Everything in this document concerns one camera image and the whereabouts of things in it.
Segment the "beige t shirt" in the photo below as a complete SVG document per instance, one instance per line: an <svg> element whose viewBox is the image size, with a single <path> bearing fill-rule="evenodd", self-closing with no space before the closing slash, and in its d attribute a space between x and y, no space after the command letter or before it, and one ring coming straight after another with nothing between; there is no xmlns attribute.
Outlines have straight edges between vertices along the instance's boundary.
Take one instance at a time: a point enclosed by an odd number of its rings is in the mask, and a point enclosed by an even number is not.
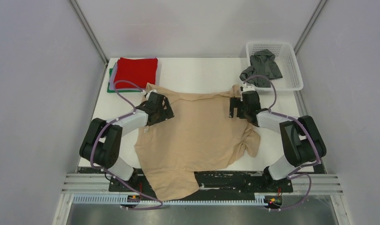
<svg viewBox="0 0 380 225"><path fill-rule="evenodd" d="M147 84L165 95L174 116L142 127L135 151L152 190L161 201L177 200L199 190L195 172L225 169L245 153L255 157L260 136L245 119L229 116L229 102L240 86L228 91L191 94Z"/></svg>

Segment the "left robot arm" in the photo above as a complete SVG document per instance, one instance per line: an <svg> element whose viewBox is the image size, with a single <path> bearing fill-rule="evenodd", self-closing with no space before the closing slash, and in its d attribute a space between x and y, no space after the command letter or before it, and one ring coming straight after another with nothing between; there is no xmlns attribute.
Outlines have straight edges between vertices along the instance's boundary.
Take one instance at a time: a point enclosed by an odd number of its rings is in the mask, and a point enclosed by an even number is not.
<svg viewBox="0 0 380 225"><path fill-rule="evenodd" d="M144 97L145 101L125 115L110 120L94 118L79 149L80 157L88 160L91 167L119 178L127 191L138 187L138 177L133 175L134 168L119 157L122 137L175 116L165 95L151 90Z"/></svg>

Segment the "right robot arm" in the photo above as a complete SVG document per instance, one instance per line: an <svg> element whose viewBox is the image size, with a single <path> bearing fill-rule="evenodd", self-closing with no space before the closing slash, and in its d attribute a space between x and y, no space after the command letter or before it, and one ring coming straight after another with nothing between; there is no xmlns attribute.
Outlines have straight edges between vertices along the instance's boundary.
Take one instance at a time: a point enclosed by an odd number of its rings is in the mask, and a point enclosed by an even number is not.
<svg viewBox="0 0 380 225"><path fill-rule="evenodd" d="M300 169L318 165L327 153L311 116L295 118L262 108L256 91L243 91L241 97L230 98L229 117L246 119L254 127L280 134L283 156L266 167L262 174L262 186L267 191L275 191L281 180L291 178Z"/></svg>

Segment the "dark grey t shirt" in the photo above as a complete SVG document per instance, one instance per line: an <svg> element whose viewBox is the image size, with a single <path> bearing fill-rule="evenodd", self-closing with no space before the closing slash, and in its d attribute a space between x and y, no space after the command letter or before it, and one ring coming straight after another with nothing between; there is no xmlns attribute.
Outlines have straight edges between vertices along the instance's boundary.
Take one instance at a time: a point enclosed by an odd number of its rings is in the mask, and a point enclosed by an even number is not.
<svg viewBox="0 0 380 225"><path fill-rule="evenodd" d="M253 75L260 75L269 80L283 78L282 73L275 62L275 55L268 49L255 52L250 56L250 66L243 70L239 76L241 81Z"/></svg>

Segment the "white plastic basket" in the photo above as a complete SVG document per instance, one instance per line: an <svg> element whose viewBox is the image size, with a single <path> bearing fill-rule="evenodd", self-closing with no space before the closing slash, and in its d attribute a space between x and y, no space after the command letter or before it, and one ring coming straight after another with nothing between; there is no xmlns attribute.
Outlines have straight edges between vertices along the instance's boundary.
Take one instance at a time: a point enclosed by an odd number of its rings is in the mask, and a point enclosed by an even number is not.
<svg viewBox="0 0 380 225"><path fill-rule="evenodd" d="M245 45L248 65L251 65L250 57L262 50L269 50L275 55L282 78L273 80L277 92L300 91L304 87L302 75L296 59L293 46L290 43L272 40L253 40Z"/></svg>

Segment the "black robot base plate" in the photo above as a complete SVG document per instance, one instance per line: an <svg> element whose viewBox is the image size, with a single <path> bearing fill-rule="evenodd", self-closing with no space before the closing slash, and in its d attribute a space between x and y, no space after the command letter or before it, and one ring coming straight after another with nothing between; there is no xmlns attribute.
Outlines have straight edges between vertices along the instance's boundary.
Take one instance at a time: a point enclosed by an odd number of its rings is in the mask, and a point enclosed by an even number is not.
<svg viewBox="0 0 380 225"><path fill-rule="evenodd" d="M131 190L121 184L117 179L110 178L101 170L92 168L81 168L79 174L98 174L101 181L109 181L107 191L113 193L130 192ZM264 195L264 203L281 203L285 194L304 195L309 188L309 179L301 176L294 180L283 179L273 181L267 185L262 176L255 172L234 172L234 171L207 171L195 172L196 182L199 190L183 198L174 198L178 201L236 201L255 200L254 197ZM134 175L126 183L142 194L157 198L153 188L141 169L135 169Z"/></svg>

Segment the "left aluminium corner post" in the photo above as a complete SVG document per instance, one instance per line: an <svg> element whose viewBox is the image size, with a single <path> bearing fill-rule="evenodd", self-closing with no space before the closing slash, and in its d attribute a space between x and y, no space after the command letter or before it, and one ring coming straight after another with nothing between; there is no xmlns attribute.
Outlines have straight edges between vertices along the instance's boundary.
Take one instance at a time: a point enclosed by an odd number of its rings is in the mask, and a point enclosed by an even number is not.
<svg viewBox="0 0 380 225"><path fill-rule="evenodd" d="M81 9L80 4L77 0L68 0L69 4L72 6L77 18L79 19L82 27L84 28L88 38L90 39L91 43L93 44L94 48L96 49L100 59L104 63L105 66L108 65L109 59L107 58L104 50L102 49L102 46L100 45L95 33L93 32L86 16L83 10Z"/></svg>

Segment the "aluminium corner post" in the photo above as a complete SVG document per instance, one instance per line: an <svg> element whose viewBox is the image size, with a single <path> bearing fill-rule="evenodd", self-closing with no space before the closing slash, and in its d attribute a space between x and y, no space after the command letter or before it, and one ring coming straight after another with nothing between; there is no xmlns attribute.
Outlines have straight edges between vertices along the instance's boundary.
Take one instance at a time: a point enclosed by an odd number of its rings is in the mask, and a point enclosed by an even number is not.
<svg viewBox="0 0 380 225"><path fill-rule="evenodd" d="M306 41L307 37L309 36L311 30L313 29L316 21L318 20L319 16L321 15L321 13L324 10L327 3L328 3L328 0L319 0L318 1L318 4L316 5L310 19L308 20L305 28L303 29L295 47L294 47L295 55L298 55L300 49L302 48L304 42Z"/></svg>
<svg viewBox="0 0 380 225"><path fill-rule="evenodd" d="M93 32L86 16L83 10L81 9L80 4L77 0L68 0L69 4L72 6L77 18L79 19L82 27L84 28L88 38L90 39L91 43L93 44L94 48L96 49L100 59L104 63L105 66L108 65L109 59L107 58L104 50L102 49L102 46L100 45L95 33Z"/></svg>

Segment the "right aluminium corner post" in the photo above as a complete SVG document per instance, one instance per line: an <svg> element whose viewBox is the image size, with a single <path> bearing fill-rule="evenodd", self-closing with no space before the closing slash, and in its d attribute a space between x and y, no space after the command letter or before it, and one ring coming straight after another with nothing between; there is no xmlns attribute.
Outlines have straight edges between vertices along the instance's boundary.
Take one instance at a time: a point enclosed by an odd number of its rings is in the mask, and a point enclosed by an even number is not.
<svg viewBox="0 0 380 225"><path fill-rule="evenodd" d="M318 4L316 5L310 19L308 20L305 28L303 29L295 47L294 47L295 55L298 55L300 49L302 48L304 42L306 41L307 37L309 36L311 30L313 29L316 21L318 20L319 16L321 15L321 13L324 10L327 3L328 3L328 0L319 0L318 1Z"/></svg>

